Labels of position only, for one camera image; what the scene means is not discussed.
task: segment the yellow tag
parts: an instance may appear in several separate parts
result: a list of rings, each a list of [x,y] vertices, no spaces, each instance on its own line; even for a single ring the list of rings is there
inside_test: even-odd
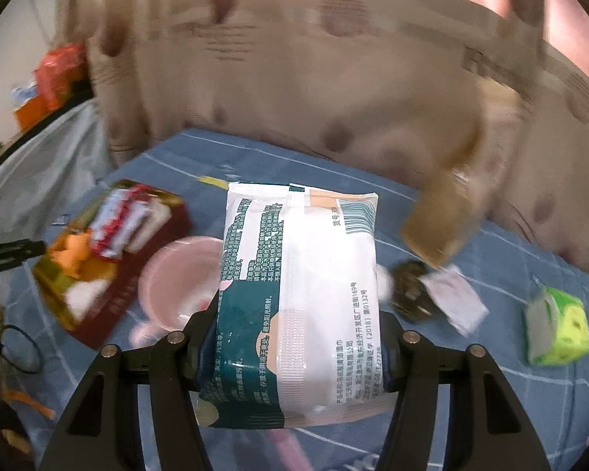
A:
[[[220,188],[221,190],[225,190],[228,191],[229,190],[229,183],[227,181],[223,181],[221,179],[215,179],[214,177],[199,177],[198,178],[199,182],[202,182],[203,184],[210,184],[212,186],[216,186],[217,188]]]

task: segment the candy wrapper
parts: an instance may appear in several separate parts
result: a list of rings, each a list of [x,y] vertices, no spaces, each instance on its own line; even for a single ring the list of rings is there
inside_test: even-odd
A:
[[[59,324],[97,349],[135,301],[137,280],[149,259],[191,229],[182,198],[121,180],[67,222],[33,274]]]
[[[325,425],[393,408],[382,388],[376,210],[376,194],[230,184],[201,424]]]

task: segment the white wall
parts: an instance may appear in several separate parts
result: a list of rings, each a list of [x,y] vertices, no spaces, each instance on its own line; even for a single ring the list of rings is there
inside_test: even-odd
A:
[[[0,142],[18,131],[11,89],[31,79],[55,33],[56,0],[11,0],[0,15]]]

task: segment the barcode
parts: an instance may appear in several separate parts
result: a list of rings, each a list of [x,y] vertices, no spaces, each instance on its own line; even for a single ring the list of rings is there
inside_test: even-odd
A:
[[[345,221],[345,231],[348,234],[366,232],[373,235],[375,225],[375,206],[366,200],[347,201],[339,200],[342,209],[342,217]]]

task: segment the small white sachet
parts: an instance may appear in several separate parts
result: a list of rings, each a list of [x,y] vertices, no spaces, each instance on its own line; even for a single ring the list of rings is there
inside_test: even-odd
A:
[[[469,336],[488,315],[480,296],[463,277],[456,265],[431,272],[419,278],[438,308],[446,315],[454,329]]]

